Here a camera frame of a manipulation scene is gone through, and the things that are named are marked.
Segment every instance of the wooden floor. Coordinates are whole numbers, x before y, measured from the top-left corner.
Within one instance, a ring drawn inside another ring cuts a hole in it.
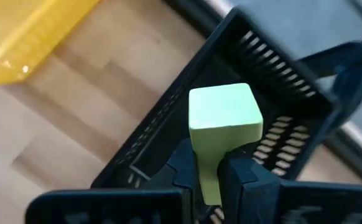
[[[159,0],[102,0],[30,79],[0,86],[0,223],[88,188],[203,42]],[[338,164],[321,149],[302,178],[359,182],[322,163]]]

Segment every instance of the foam block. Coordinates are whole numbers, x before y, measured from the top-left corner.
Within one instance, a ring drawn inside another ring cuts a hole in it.
[[[189,92],[189,132],[208,205],[221,205],[217,167],[225,153],[262,136],[262,115],[245,83]]]

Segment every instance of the gray surface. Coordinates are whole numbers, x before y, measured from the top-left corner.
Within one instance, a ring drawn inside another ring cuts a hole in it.
[[[296,59],[362,39],[362,18],[346,0],[229,0],[253,15]],[[362,107],[352,121],[362,129]]]

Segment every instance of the green cube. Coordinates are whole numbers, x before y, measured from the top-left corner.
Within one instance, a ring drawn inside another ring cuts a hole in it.
[[[189,132],[208,205],[221,205],[217,167],[225,153],[262,136],[262,115],[245,83],[189,92]]]

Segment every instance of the yellow bin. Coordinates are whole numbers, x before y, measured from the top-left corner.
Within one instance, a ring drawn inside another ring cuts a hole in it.
[[[0,0],[0,84],[18,82],[99,0]]]

